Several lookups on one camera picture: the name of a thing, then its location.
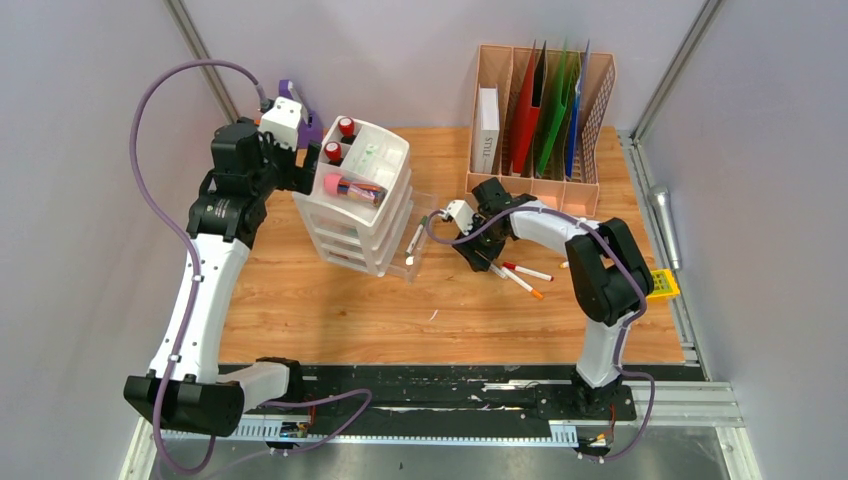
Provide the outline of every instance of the gray wall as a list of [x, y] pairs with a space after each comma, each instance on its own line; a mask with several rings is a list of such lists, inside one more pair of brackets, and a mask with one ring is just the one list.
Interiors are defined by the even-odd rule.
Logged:
[[[161, 2], [0, 6], [0, 476], [115, 478], [121, 391], [161, 341], [185, 255], [127, 156], [142, 91], [189, 54]], [[199, 73], [154, 97], [142, 170], [184, 222], [223, 122]]]
[[646, 151], [765, 477], [845, 478], [848, 4], [725, 3]]
[[[606, 122], [631, 128], [703, 0], [187, 1], [213, 57], [241, 62], [271, 88], [301, 82], [325, 122], [352, 115], [385, 126], [468, 125], [477, 46], [614, 52], [618, 83]], [[249, 85], [224, 73], [239, 107]]]

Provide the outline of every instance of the test tube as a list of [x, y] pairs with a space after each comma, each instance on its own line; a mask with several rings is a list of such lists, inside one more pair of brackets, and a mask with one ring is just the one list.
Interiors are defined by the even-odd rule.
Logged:
[[324, 176], [324, 191], [330, 195], [339, 195], [379, 207], [386, 198], [388, 190], [372, 183], [357, 182], [339, 173], [328, 173]]

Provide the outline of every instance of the cable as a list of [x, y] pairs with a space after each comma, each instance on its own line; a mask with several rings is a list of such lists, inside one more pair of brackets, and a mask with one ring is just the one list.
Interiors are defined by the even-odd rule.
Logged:
[[[359, 418], [360, 415], [362, 415], [362, 413], [365, 411], [365, 409], [368, 408], [368, 405], [371, 404], [371, 399], [373, 397], [373, 394], [371, 393], [371, 390], [368, 390], [367, 388], [358, 388], [356, 390], [351, 390], [349, 392], [342, 393], [342, 394], [337, 395], [335, 397], [327, 397], [327, 398], [322, 398], [320, 400], [312, 400], [312, 401], [309, 401], [309, 402], [289, 403], [289, 402], [268, 401], [268, 402], [263, 403], [261, 405], [263, 407], [276, 407], [276, 408], [317, 407], [318, 405], [326, 405], [328, 403], [338, 402], [339, 400], [344, 400], [346, 398], [350, 398], [350, 397], [353, 397], [355, 395], [365, 395], [365, 397], [366, 397], [365, 401], [359, 407], [359, 410], [357, 410], [353, 415], [351, 415], [350, 418], [348, 418], [347, 421], [345, 421], [345, 423], [343, 423], [339, 428], [337, 428], [335, 431], [333, 431], [333, 433], [327, 435], [326, 437], [322, 438], [321, 440], [319, 440], [319, 441], [317, 441], [317, 442], [315, 442], [315, 443], [313, 443], [313, 444], [311, 444], [307, 447], [296, 448], [296, 449], [292, 449], [292, 450], [277, 450], [277, 449], [272, 448], [270, 452], [268, 452], [267, 450], [262, 450], [262, 451], [259, 451], [259, 452], [251, 453], [250, 455], [245, 455], [244, 457], [230, 463], [229, 465], [227, 465], [225, 467], [221, 467], [220, 469], [218, 469], [218, 470], [210, 473], [209, 475], [203, 477], [202, 480], [208, 480], [210, 478], [217, 477], [218, 475], [226, 473], [226, 472], [232, 470], [233, 468], [237, 467], [238, 465], [241, 465], [242, 463], [249, 462], [250, 460], [253, 460], [253, 459], [259, 458], [259, 457], [264, 457], [264, 456], [269, 455], [269, 454], [270, 455], [282, 455], [284, 457], [287, 457], [289, 455], [296, 455], [298, 453], [306, 453], [310, 450], [315, 450], [316, 448], [318, 448], [318, 447], [326, 444], [327, 442], [333, 440], [334, 438], [338, 437], [347, 427], [350, 426], [351, 423], [355, 422], [356, 419]], [[159, 475], [159, 479], [162, 480], [163, 477], [162, 477], [162, 471], [161, 471], [160, 467], [161, 467], [161, 464], [157, 464], [156, 473], [157, 473], [157, 475]]]
[[[147, 102], [150, 100], [150, 97], [153, 96], [153, 92], [159, 88], [160, 85], [165, 83], [165, 80], [171, 78], [183, 70], [188, 70], [190, 68], [195, 67], [203, 67], [203, 66], [219, 66], [226, 67], [236, 70], [238, 72], [243, 73], [247, 78], [253, 82], [254, 87], [256, 88], [256, 93], [259, 95], [260, 104], [267, 101], [265, 97], [265, 91], [262, 88], [262, 85], [259, 84], [259, 80], [250, 73], [247, 69], [242, 66], [236, 65], [235, 63], [226, 62], [223, 60], [192, 60], [190, 62], [186, 62], [180, 65], [177, 65], [174, 68], [166, 71], [162, 75], [160, 75], [153, 83], [147, 87], [144, 94], [141, 96], [141, 100], [138, 102], [138, 107], [136, 107], [135, 115], [133, 116], [132, 127], [130, 128], [130, 165], [132, 166], [133, 176], [135, 177], [135, 183], [138, 185], [138, 190], [141, 192], [141, 196], [144, 198], [144, 201], [147, 202], [147, 205], [150, 206], [153, 213], [156, 214], [165, 224], [173, 230], [173, 232], [180, 238], [185, 245], [186, 250], [188, 250], [189, 256], [191, 256], [191, 265], [192, 265], [192, 273], [194, 277], [200, 276], [200, 259], [198, 258], [197, 250], [194, 248], [194, 244], [191, 243], [191, 238], [189, 238], [188, 234], [174, 222], [171, 217], [166, 214], [161, 207], [153, 200], [153, 197], [150, 195], [150, 191], [147, 189], [147, 186], [144, 184], [144, 179], [141, 176], [141, 170], [138, 167], [138, 130], [141, 125], [141, 116], [144, 114], [144, 108], [147, 106]], [[177, 335], [174, 338], [174, 343], [171, 347], [171, 356], [175, 357], [179, 355], [180, 348], [183, 344], [183, 339], [185, 338], [186, 332], [188, 331], [188, 323], [191, 319], [191, 313], [194, 310], [194, 303], [197, 300], [197, 290], [199, 288], [199, 282], [192, 282], [191, 288], [189, 289], [188, 301], [186, 302], [186, 309], [183, 313], [182, 321], [180, 322], [180, 328], [177, 331]], [[201, 470], [203, 470], [206, 465], [209, 463], [209, 459], [212, 458], [212, 450], [215, 447], [215, 437], [212, 436], [209, 439], [209, 447], [206, 451], [206, 456], [203, 460], [195, 467], [186, 468], [182, 465], [176, 463], [165, 450], [165, 442], [162, 440], [162, 402], [165, 399], [165, 390], [168, 385], [168, 382], [171, 379], [171, 375], [174, 372], [174, 366], [176, 362], [174, 360], [169, 359], [168, 364], [165, 367], [165, 372], [162, 374], [162, 380], [159, 382], [159, 389], [156, 391], [156, 400], [153, 403], [153, 442], [156, 444], [156, 449], [159, 452], [159, 455], [162, 456], [162, 459], [165, 463], [168, 464], [175, 472], [178, 472], [182, 475], [194, 475]]]
[[644, 315], [645, 312], [648, 310], [648, 302], [645, 299], [645, 294], [642, 292], [642, 289], [639, 288], [639, 284], [636, 283], [636, 280], [633, 278], [632, 275], [630, 275], [630, 272], [627, 271], [627, 268], [624, 266], [623, 263], [621, 263], [621, 260], [615, 255], [615, 253], [612, 251], [610, 246], [607, 244], [606, 240], [604, 240], [604, 238], [601, 236], [601, 234], [598, 233], [594, 228], [583, 223], [582, 221], [578, 220], [577, 218], [572, 217], [571, 215], [568, 215], [567, 213], [562, 213], [559, 210], [554, 210], [552, 208], [539, 208], [539, 207], [527, 207], [527, 206], [518, 206], [518, 207], [508, 208], [508, 209], [498, 213], [497, 215], [494, 215], [492, 218], [490, 218], [488, 221], [486, 221], [486, 223], [481, 225], [480, 228], [478, 228], [476, 231], [472, 232], [470, 235], [468, 235], [466, 237], [462, 237], [460, 239], [456, 239], [456, 240], [450, 239], [450, 238], [437, 237], [436, 234], [433, 232], [433, 226], [432, 226], [433, 217], [444, 213], [443, 210], [434, 210], [433, 212], [430, 212], [430, 214], [427, 216], [427, 223], [424, 225], [424, 227], [425, 227], [425, 230], [427, 231], [427, 235], [429, 235], [430, 238], [432, 238], [433, 241], [435, 241], [436, 243], [441, 243], [443, 245], [458, 245], [458, 244], [465, 243], [465, 242], [468, 242], [470, 240], [473, 240], [475, 237], [482, 234], [487, 228], [491, 227], [495, 222], [497, 222], [501, 218], [503, 218], [507, 215], [516, 213], [516, 212], [536, 212], [536, 213], [540, 213], [540, 214], [546, 213], [548, 215], [553, 215], [555, 217], [559, 217], [559, 218], [565, 220], [566, 222], [585, 230], [589, 235], [591, 235], [595, 239], [595, 241], [598, 243], [598, 245], [601, 246], [601, 248], [604, 250], [604, 253], [606, 253], [607, 256], [610, 258], [610, 260], [612, 260], [612, 262], [615, 264], [615, 266], [618, 268], [618, 270], [621, 271], [621, 274], [624, 276], [625, 280], [627, 280], [627, 283], [630, 285], [631, 288], [633, 288], [633, 291], [636, 293], [636, 296], [639, 297], [639, 310], [634, 315], [632, 315], [630, 318], [627, 318], [626, 320], [624, 320], [624, 322], [622, 323], [621, 332], [618, 334], [618, 338], [615, 341], [615, 349], [613, 350], [612, 358], [613, 358], [613, 365], [615, 366], [615, 369], [618, 371], [618, 373], [621, 376], [627, 377], [627, 378], [641, 378], [641, 379], [644, 379], [644, 380], [647, 380], [648, 382], [650, 382], [651, 393], [650, 393], [650, 396], [648, 397], [648, 406], [645, 408], [645, 417], [642, 420], [642, 425], [639, 427], [639, 431], [636, 433], [636, 436], [633, 438], [633, 441], [631, 441], [630, 444], [627, 445], [626, 447], [624, 447], [620, 452], [615, 453], [613, 455], [606, 456], [606, 457], [596, 457], [596, 456], [593, 456], [593, 455], [586, 455], [586, 457], [589, 458], [590, 460], [594, 460], [594, 461], [597, 461], [599, 463], [617, 460], [617, 459], [623, 457], [624, 455], [626, 455], [628, 452], [630, 452], [633, 449], [633, 447], [635, 447], [642, 440], [642, 437], [645, 435], [645, 429], [648, 427], [648, 420], [651, 418], [651, 412], [654, 409], [654, 397], [656, 396], [656, 381], [654, 380], [654, 377], [651, 376], [648, 373], [631, 372], [631, 371], [628, 371], [628, 370], [624, 370], [624, 368], [621, 367], [621, 353], [622, 353], [622, 350], [624, 349], [624, 340], [627, 337], [627, 331], [630, 328], [630, 325], [633, 324], [633, 322], [635, 322], [637, 319], [639, 319], [639, 317]]
[[612, 442], [615, 440], [615, 421], [616, 421], [615, 404], [611, 403], [610, 406], [609, 406], [609, 409], [610, 409], [610, 425], [609, 425], [609, 428], [607, 428], [603, 432], [599, 433], [595, 437], [586, 438], [586, 439], [578, 439], [578, 441], [589, 444], [589, 443], [595, 443], [598, 440], [605, 439], [607, 436], [609, 436], [610, 439], [609, 439], [609, 442], [607, 442], [607, 445], [612, 445]]

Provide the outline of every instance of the red cap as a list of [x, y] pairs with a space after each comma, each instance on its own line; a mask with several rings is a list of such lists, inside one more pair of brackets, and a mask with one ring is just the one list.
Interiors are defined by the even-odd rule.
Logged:
[[342, 132], [342, 136], [351, 137], [353, 136], [354, 130], [353, 119], [350, 117], [342, 117], [339, 119], [339, 131]]
[[324, 154], [330, 159], [330, 162], [338, 162], [342, 159], [342, 146], [338, 142], [327, 142], [324, 145]]

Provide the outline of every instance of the marker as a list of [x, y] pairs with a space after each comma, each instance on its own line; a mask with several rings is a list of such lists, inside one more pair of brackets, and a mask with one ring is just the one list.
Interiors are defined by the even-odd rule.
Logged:
[[492, 273], [494, 273], [495, 275], [497, 275], [497, 276], [499, 276], [499, 277], [503, 278], [504, 280], [506, 280], [506, 274], [505, 274], [505, 273], [503, 273], [503, 270], [501, 270], [500, 268], [498, 268], [498, 266], [497, 266], [497, 265], [495, 265], [494, 263], [489, 264], [489, 270], [490, 270]]
[[415, 262], [415, 257], [412, 256], [412, 250], [415, 249], [415, 244], [418, 243], [418, 239], [421, 238], [421, 232], [424, 231], [424, 225], [427, 224], [427, 215], [421, 217], [421, 221], [418, 222], [418, 228], [415, 229], [415, 235], [412, 236], [412, 241], [409, 242], [409, 246], [406, 247], [406, 264], [412, 265]]
[[549, 282], [554, 281], [554, 277], [548, 275], [547, 273], [537, 272], [536, 270], [530, 270], [529, 268], [524, 268], [521, 265], [516, 265], [514, 263], [504, 262], [504, 268], [515, 270], [519, 273], [525, 273], [527, 275], [530, 275], [531, 277], [541, 278], [542, 280], [547, 280]]
[[530, 284], [529, 284], [529, 283], [527, 283], [527, 282], [525, 282], [524, 280], [522, 280], [522, 279], [518, 278], [518, 275], [516, 275], [516, 274], [512, 273], [512, 270], [510, 270], [510, 269], [508, 269], [508, 268], [503, 268], [503, 269], [501, 269], [501, 270], [502, 270], [502, 271], [506, 274], [506, 276], [507, 276], [507, 277], [511, 278], [511, 279], [512, 279], [515, 283], [517, 283], [517, 284], [521, 285], [521, 287], [522, 287], [522, 288], [524, 288], [524, 290], [527, 290], [528, 292], [530, 292], [531, 294], [533, 294], [533, 296], [534, 296], [534, 297], [538, 298], [539, 300], [541, 300], [541, 299], [545, 298], [545, 296], [544, 296], [544, 295], [542, 295], [541, 293], [539, 293], [539, 291], [538, 291], [538, 290], [536, 290], [535, 288], [533, 288], [532, 286], [530, 286]]
[[342, 163], [342, 146], [338, 142], [328, 142], [324, 145], [324, 155], [330, 159], [330, 165], [338, 167]]

